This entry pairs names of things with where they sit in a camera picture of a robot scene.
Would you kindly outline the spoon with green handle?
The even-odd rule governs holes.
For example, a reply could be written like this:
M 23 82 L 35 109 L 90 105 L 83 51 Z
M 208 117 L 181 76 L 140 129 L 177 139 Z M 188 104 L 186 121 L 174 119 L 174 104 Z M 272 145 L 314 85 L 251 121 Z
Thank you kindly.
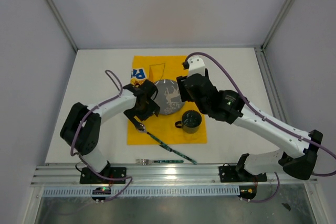
M 141 133 L 145 133 L 147 134 L 149 137 L 151 137 L 153 140 L 155 140 L 160 147 L 162 147 L 163 149 L 165 149 L 168 152 L 173 152 L 173 149 L 170 148 L 167 144 L 165 144 L 163 141 L 161 141 L 159 138 L 157 138 L 155 135 L 153 135 L 152 133 L 148 132 L 145 128 L 145 126 L 140 123 L 140 127 L 137 128 L 137 130 Z

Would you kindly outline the grey reindeer plate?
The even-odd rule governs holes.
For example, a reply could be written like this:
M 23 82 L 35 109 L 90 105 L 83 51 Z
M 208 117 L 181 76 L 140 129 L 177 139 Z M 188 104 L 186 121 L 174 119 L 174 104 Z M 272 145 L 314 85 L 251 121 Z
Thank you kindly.
M 155 85 L 158 93 L 154 102 L 160 107 L 161 115 L 174 114 L 184 106 L 176 81 L 164 79 L 157 81 Z

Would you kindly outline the dark green mug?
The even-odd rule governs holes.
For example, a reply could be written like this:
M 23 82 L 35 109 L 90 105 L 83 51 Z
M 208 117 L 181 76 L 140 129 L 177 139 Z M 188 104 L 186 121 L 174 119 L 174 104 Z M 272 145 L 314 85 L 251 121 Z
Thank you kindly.
M 187 110 L 183 113 L 181 120 L 175 122 L 175 127 L 182 129 L 185 133 L 194 134 L 200 128 L 202 116 L 195 110 Z

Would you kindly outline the knife with green handle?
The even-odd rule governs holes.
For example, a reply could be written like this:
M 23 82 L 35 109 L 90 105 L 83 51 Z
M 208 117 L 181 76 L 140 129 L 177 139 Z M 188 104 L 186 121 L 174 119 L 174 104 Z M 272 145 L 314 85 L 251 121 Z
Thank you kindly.
M 148 136 L 150 136 L 153 140 L 155 140 L 155 141 L 156 141 L 156 142 L 157 142 L 163 149 L 165 149 L 166 151 L 171 152 L 171 153 L 174 153 L 174 154 L 176 154 L 177 156 L 179 156 L 179 157 L 181 157 L 181 158 L 183 158 L 183 159 L 185 159 L 185 160 L 191 162 L 191 163 L 194 164 L 194 165 L 197 165 L 197 164 L 198 164 L 198 162 L 197 162 L 195 159 L 190 158 L 190 157 L 188 157 L 187 155 L 185 155 L 185 154 L 183 154 L 183 153 L 181 153 L 181 152 L 179 152 L 179 151 L 177 151 L 177 150 L 175 150 L 175 149 L 169 147 L 167 144 L 165 144 L 163 141 L 161 141 L 159 138 L 157 138 L 157 137 L 156 137 L 155 135 L 153 135 L 152 133 L 150 133 L 150 132 L 146 132 L 146 134 L 147 134 Z

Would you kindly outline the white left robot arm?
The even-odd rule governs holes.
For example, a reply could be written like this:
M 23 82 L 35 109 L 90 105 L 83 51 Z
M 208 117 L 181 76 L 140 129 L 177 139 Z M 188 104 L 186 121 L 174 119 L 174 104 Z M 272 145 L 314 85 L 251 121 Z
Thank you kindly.
M 110 163 L 98 148 L 102 124 L 122 113 L 140 131 L 145 132 L 143 121 L 159 115 L 160 107 L 154 102 L 156 85 L 145 80 L 142 84 L 128 84 L 118 95 L 92 106 L 78 102 L 74 104 L 65 119 L 60 137 L 70 146 L 70 155 L 77 155 L 92 169 L 91 176 L 99 183 L 110 177 Z

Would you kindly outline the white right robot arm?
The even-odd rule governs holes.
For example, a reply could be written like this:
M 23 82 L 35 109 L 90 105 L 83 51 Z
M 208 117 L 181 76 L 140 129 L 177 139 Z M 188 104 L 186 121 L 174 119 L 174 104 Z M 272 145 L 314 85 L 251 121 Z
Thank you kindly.
M 283 171 L 308 180 L 316 165 L 322 133 L 296 129 L 265 113 L 247 100 L 236 83 L 232 84 L 234 90 L 218 90 L 209 79 L 202 56 L 194 52 L 183 62 L 188 74 L 176 79 L 182 100 L 195 103 L 202 114 L 214 120 L 249 130 L 278 147 L 273 152 L 243 154 L 235 167 L 237 178 L 248 181 L 263 173 Z

